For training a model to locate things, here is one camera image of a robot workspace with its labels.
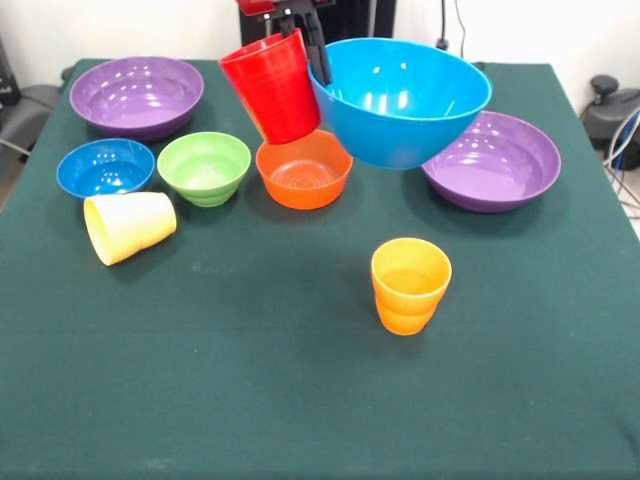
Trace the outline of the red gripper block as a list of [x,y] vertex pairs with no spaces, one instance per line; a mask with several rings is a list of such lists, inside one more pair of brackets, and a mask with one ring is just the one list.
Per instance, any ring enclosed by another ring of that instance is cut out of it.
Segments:
[[259,16],[264,20],[279,18],[283,38],[299,29],[298,15],[303,15],[307,56],[314,77],[319,83],[332,82],[324,33],[316,10],[334,5],[335,0],[237,0],[236,3],[245,16]]

